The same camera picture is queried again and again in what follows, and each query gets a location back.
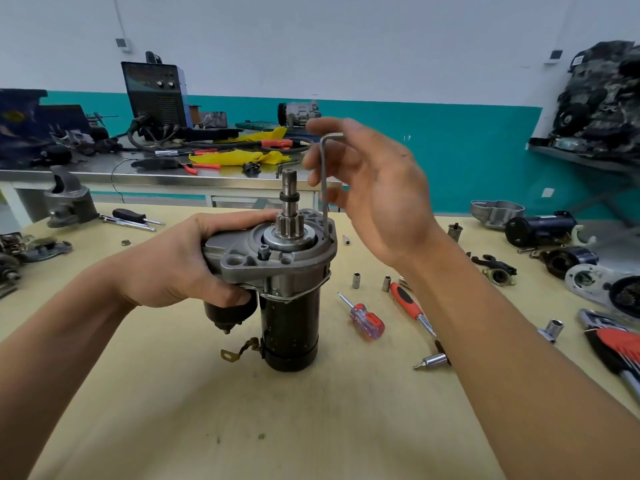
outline black handle screwdriver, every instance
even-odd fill
[[[129,209],[114,209],[111,215],[113,217],[116,217],[117,219],[123,219],[129,222],[136,222],[138,224],[149,223],[149,224],[156,224],[159,226],[164,225],[164,222],[152,221],[151,219],[147,218],[146,214],[138,214],[136,212],[133,212],[133,210],[129,210]]]

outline black screwdriver handle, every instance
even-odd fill
[[[133,210],[129,209],[114,209],[111,215],[129,222],[137,222],[138,224],[147,223],[145,220],[147,218],[146,214],[137,214]]]

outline beige tabletop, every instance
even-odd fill
[[[98,204],[108,213],[113,204]],[[202,209],[129,205],[176,224]],[[206,209],[207,212],[226,211]],[[187,300],[164,309],[139,308],[123,322],[65,412],[33,479],[500,479],[504,478],[455,371],[414,371],[436,352],[433,339],[381,291],[382,265],[357,238],[345,214],[331,214],[340,240],[333,276],[322,288],[319,352],[308,369],[270,369],[256,352],[236,351],[260,336],[254,316],[224,335]],[[503,293],[536,326],[557,318],[566,327],[557,347],[640,416],[622,382],[592,354],[575,319],[594,304],[564,287],[544,266],[518,255],[504,234],[460,218],[460,245],[518,268]],[[453,217],[439,217],[446,226]],[[0,338],[7,336],[81,269],[154,234],[100,222],[53,231],[75,250],[23,268],[20,290],[0,300]],[[351,288],[354,272],[362,275]],[[386,324],[365,341],[354,329],[341,291]]]

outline screwdriver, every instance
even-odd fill
[[[434,337],[436,333],[433,331],[431,327],[431,323],[427,320],[427,317],[424,316],[420,306],[414,302],[414,300],[409,296],[402,286],[398,286],[398,283],[391,283],[391,294],[396,298],[397,302],[404,308],[404,311],[409,314],[409,316],[414,320],[419,320],[422,323],[422,326],[425,327],[430,334]]]
[[[164,225],[164,222],[152,221],[151,219],[147,218],[146,214],[138,214],[136,212],[133,212],[133,210],[129,210],[129,209],[114,209],[111,215],[116,219],[122,219],[124,221],[135,222],[138,224],[149,223],[149,224],[156,224],[159,226]]]
[[[354,305],[342,293],[338,293],[338,296],[351,307],[349,316],[368,336],[373,340],[379,339],[382,336],[385,331],[385,324],[382,323],[382,320],[380,320],[375,314],[368,312],[362,303]]]

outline red and clear screwdriver handle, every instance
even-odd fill
[[[368,312],[362,303],[354,305],[345,295],[338,293],[338,296],[351,308],[349,316],[356,322],[364,332],[373,340],[379,339],[385,331],[385,324],[382,323],[375,314]]]

